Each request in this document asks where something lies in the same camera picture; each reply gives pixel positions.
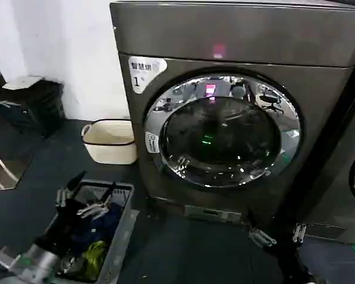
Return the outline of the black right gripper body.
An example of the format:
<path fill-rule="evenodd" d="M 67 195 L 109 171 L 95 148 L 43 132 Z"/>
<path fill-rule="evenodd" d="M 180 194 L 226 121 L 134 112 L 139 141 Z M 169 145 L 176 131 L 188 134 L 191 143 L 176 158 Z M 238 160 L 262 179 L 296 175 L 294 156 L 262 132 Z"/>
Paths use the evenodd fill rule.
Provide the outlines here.
<path fill-rule="evenodd" d="M 283 274 L 282 283 L 312 282 L 312 276 L 301 260 L 295 243 L 277 243 L 273 248 Z"/>

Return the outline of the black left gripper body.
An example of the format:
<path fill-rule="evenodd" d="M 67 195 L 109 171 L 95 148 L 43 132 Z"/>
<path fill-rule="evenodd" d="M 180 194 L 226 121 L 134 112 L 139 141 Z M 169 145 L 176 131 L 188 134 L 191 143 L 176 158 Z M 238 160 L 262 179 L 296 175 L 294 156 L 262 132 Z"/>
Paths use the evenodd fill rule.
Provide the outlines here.
<path fill-rule="evenodd" d="M 69 247 L 72 234 L 83 219 L 78 211 L 85 208 L 85 204 L 67 199 L 64 207 L 58 207 L 55 219 L 51 222 L 44 234 L 37 237 L 40 247 Z"/>

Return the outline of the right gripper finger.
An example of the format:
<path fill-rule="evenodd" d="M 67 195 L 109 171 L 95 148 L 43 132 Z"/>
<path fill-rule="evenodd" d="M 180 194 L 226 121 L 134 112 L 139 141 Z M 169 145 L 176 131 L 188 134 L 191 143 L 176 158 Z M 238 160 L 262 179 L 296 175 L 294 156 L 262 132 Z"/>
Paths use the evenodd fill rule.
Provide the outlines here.
<path fill-rule="evenodd" d="M 302 244 L 304 242 L 304 237 L 308 224 L 306 223 L 297 223 L 296 227 L 293 230 L 292 241 L 295 244 Z"/>
<path fill-rule="evenodd" d="M 275 246 L 277 241 L 255 225 L 248 225 L 248 236 L 258 246 Z"/>

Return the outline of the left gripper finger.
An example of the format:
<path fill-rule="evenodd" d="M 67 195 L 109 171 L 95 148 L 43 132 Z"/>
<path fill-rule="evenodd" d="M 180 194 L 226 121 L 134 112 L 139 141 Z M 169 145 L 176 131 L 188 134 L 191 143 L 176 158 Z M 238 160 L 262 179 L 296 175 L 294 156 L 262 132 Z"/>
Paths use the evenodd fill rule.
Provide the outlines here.
<path fill-rule="evenodd" d="M 112 200 L 112 193 L 117 183 L 113 182 L 104 192 L 99 201 L 96 201 L 83 209 L 77 211 L 76 215 L 81 218 L 100 218 L 109 211 L 109 204 Z"/>
<path fill-rule="evenodd" d="M 86 173 L 85 171 L 82 171 L 77 176 L 75 176 L 71 180 L 69 180 L 65 187 L 57 190 L 56 201 L 55 201 L 56 208 L 63 208 L 66 206 L 67 200 L 72 197 L 75 189 L 80 184 L 85 173 Z"/>

